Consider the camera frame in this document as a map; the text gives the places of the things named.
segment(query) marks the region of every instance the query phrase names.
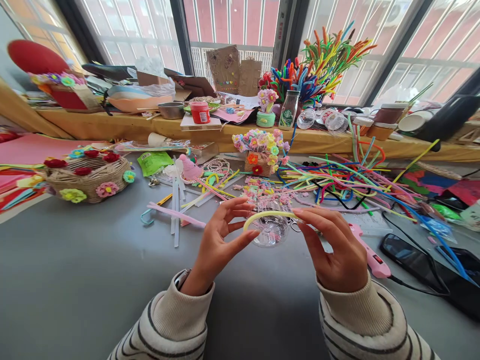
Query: sleeve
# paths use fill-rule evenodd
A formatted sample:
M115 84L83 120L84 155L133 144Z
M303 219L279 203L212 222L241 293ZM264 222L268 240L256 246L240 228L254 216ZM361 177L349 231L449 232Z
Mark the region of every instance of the sleeve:
M400 303L368 274L365 287L341 293L320 289L320 321L334 360L440 360L413 330Z
M108 360L200 360L207 339L206 318L215 284L203 296L177 290L172 279L167 291L156 295L140 319L120 340Z

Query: pink glue gun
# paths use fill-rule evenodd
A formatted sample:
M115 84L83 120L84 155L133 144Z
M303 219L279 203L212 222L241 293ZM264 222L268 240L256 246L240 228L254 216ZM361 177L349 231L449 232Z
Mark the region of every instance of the pink glue gun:
M389 266L378 256L375 251L373 251L370 246L368 246L365 241L362 240L361 236L364 234L362 229L358 224L348 224L350 230L353 233L353 236L358 240L360 244L366 249L366 262L371 269L371 273L377 279L386 279L389 278L392 273L390 272Z

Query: hand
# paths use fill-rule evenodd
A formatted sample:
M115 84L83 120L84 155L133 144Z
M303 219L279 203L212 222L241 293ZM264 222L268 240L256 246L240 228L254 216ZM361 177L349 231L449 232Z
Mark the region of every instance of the hand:
M247 200L246 197L233 198L223 202L215 211L205 226L195 265L180 292L190 296L204 295L229 261L260 234L257 230L249 230L235 240L224 241L224 237L241 229L245 223L230 222L234 218L248 218L255 208L255 205L247 204Z
M320 208L296 208L293 213L302 220L298 227L305 236L316 276L323 287L338 293L362 289L368 281L367 251L342 215ZM323 234L333 253L325 252L319 235L307 224Z

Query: gray table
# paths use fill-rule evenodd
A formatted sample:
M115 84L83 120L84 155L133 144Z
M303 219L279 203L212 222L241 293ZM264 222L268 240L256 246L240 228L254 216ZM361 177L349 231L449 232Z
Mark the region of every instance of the gray table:
M75 205L52 197L1 224L0 358L106 359L147 302L196 258L201 229L182 228L180 246L174 248L168 216L155 215L149 227L140 221L149 201L169 193L168 186L149 188L140 178L100 204ZM206 222L217 206L211 200L188 213ZM379 213L346 218L365 229L390 228ZM433 248L418 226L395 220L426 248ZM365 230L363 239L378 249L387 232ZM480 255L479 242L457 238L460 247ZM400 279L421 287L385 260ZM441 298L381 282L442 359L478 359L478 324ZM329 359L318 299L301 235L290 231L288 241L273 249L249 245L216 279L205 358Z

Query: wicker basket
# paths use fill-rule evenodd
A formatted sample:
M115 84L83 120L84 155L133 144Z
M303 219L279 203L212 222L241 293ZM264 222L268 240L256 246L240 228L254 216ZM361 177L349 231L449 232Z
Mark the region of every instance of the wicker basket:
M66 160L68 166L62 168L47 168L46 181L56 191L58 197L64 189L77 189L86 195L82 202L97 204L105 200L100 197L96 189L103 183L115 183L118 186L116 194L129 184L124 180L124 173L130 170L130 163L123 157L115 162L106 162L101 156L81 157ZM73 173L77 168L91 168L88 175L80 176Z
M256 163L250 163L251 156L256 156ZM249 151L245 158L245 171L253 172L255 176L263 176L268 178L272 174L272 165L268 164L268 158L264 158L261 153Z

